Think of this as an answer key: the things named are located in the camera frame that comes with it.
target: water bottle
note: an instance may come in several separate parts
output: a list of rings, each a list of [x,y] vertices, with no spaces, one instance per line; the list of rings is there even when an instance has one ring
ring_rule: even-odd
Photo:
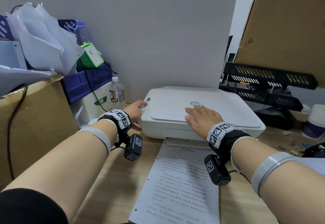
[[[90,34],[90,31],[86,28],[84,25],[84,21],[82,20],[76,20],[76,24],[74,27],[68,26],[70,29],[73,30],[73,32],[77,36],[77,44],[78,45],[83,45],[87,44],[89,42],[94,43],[94,40]]]
[[[113,109],[124,109],[126,107],[124,86],[119,82],[118,77],[112,78],[110,85],[110,97]]]

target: wooden desk surface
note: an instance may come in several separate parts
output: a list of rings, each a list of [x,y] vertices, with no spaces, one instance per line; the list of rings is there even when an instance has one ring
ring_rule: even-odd
[[[287,152],[295,149],[290,143],[296,141],[319,143],[301,135],[301,131],[292,131],[285,136],[282,130],[268,127],[258,139],[277,149],[286,145]],[[107,159],[100,175],[92,186],[74,224],[117,224],[128,222],[128,217],[142,190],[144,182],[156,159],[163,140],[143,137],[142,155],[134,162],[124,159],[124,150],[114,150]],[[219,187],[220,219],[222,224],[278,224],[274,215],[261,198],[253,191],[249,182],[238,173],[231,174],[231,182]]]

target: stack of paper cups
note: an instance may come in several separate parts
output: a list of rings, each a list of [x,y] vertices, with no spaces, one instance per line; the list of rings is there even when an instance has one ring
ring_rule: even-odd
[[[325,132],[325,105],[315,105],[304,127],[303,134],[310,138],[319,138]]]

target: black sleeve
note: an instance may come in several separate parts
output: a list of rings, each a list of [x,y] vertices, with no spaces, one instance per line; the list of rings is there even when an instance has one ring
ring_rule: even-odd
[[[48,196],[30,189],[0,193],[1,224],[68,224],[63,209]]]

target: white hp printer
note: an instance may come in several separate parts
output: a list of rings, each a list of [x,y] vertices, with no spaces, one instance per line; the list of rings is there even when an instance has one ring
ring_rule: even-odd
[[[215,110],[225,122],[242,128],[252,137],[259,136],[266,128],[237,94],[219,89],[166,86],[150,90],[144,100],[148,105],[140,107],[143,114],[138,123],[144,134],[152,138],[202,141],[185,121],[189,115],[185,108],[194,105]]]

